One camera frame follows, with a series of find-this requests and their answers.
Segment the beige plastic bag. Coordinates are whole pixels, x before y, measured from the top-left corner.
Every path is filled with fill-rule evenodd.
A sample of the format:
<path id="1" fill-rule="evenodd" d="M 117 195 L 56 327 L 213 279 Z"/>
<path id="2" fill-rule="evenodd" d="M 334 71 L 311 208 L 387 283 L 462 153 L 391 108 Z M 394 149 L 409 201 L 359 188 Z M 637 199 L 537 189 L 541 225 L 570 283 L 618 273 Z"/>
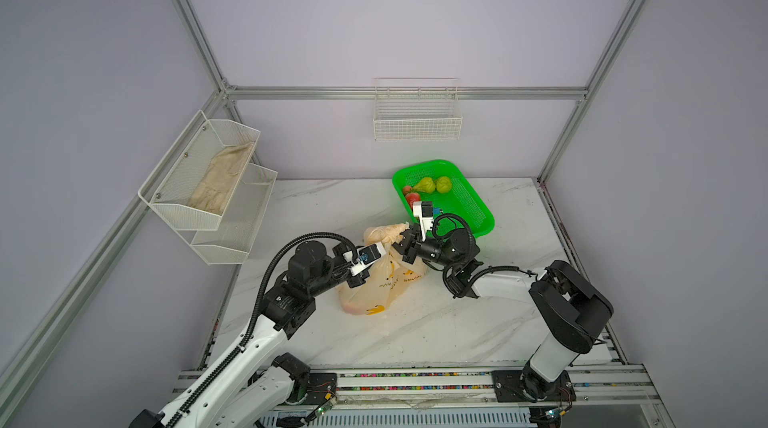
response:
<path id="1" fill-rule="evenodd" d="M 381 242 L 385 255 L 369 268 L 366 282 L 356 288 L 342 284 L 337 288 L 341 308 L 350 315 L 373 315 L 385 311 L 393 301 L 427 272 L 426 264 L 417 258 L 413 263 L 403 260 L 394 244 L 403 239 L 407 223 L 367 228 L 365 245 Z"/>

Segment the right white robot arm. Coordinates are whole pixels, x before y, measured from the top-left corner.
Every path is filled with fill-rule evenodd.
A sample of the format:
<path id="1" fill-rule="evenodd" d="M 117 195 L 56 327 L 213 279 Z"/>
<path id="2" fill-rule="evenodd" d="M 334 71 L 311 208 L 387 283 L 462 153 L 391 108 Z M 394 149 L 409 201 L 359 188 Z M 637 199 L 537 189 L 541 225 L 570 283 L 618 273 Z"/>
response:
<path id="1" fill-rule="evenodd" d="M 556 260 L 540 272 L 486 266 L 464 228 L 429 237 L 411 226 L 393 247 L 406 262 L 441 266 L 443 284 L 456 299 L 495 297 L 535 306 L 549 333 L 518 375 L 516 394 L 529 401 L 542 401 L 564 386 L 567 368 L 592 350 L 614 314 L 612 303 L 570 263 Z"/>

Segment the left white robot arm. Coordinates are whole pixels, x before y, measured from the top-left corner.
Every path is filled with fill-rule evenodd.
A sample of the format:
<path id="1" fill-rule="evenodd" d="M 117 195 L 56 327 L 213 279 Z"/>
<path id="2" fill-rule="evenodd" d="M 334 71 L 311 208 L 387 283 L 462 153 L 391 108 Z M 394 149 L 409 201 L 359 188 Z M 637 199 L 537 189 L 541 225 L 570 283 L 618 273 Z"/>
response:
<path id="1" fill-rule="evenodd" d="M 279 352 L 315 312 L 317 296 L 340 284 L 364 284 L 385 255 L 376 242 L 357 247 L 331 232 L 283 246 L 268 264 L 246 327 L 224 354 L 159 412 L 143 410 L 134 427 L 247 427 L 307 385 L 309 368 Z"/>

